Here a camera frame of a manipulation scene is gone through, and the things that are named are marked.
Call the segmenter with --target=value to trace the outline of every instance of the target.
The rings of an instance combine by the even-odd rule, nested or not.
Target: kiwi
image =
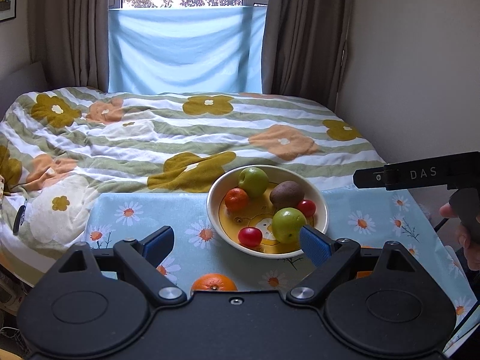
[[[270,201],[275,209],[296,207],[305,197],[302,187],[295,181],[284,181],[270,192]]]

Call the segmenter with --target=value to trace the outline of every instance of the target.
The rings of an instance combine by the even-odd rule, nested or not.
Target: tangerine
[[[192,291],[236,291],[237,286],[222,274],[204,274],[191,285]]]
[[[248,206],[248,195],[241,188],[233,188],[225,195],[225,206],[230,211],[238,211]]]

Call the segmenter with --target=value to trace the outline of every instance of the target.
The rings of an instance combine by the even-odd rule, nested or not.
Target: bed
[[[0,263],[30,284],[83,239],[101,193],[208,192],[248,164],[284,167],[328,190],[382,163],[355,128],[311,100],[92,88],[18,97],[0,123],[0,158]],[[138,208],[125,209],[135,221]]]

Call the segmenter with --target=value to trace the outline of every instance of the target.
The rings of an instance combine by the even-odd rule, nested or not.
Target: light blue sheet
[[[109,11],[109,92],[262,92],[266,7]]]
[[[450,297],[457,308],[457,323],[467,315],[475,295],[408,191],[357,190],[352,186],[322,193],[330,214],[330,238],[347,237],[373,248],[383,247],[387,240],[401,242]],[[85,241],[93,248],[111,247],[127,237],[142,239],[164,225],[175,233],[173,251],[162,263],[164,273],[186,293],[207,273],[227,275],[242,291],[286,291],[314,269],[304,256],[262,259],[234,249],[212,230],[206,194],[200,193],[104,193],[90,213]],[[212,230],[209,234],[213,237],[202,240],[202,229]],[[97,238],[99,231],[102,238],[92,240],[92,233]],[[449,345],[479,318],[480,312],[475,312]]]

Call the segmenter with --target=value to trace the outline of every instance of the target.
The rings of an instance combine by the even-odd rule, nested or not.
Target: metal bolt
[[[308,299],[315,295],[315,291],[310,287],[295,287],[290,291],[290,295],[295,299]]]
[[[158,296],[163,299],[176,299],[181,297],[183,291],[178,287],[164,287],[158,292]]]
[[[233,304],[234,306],[241,305],[243,303],[242,298],[232,298],[230,299],[230,303]]]

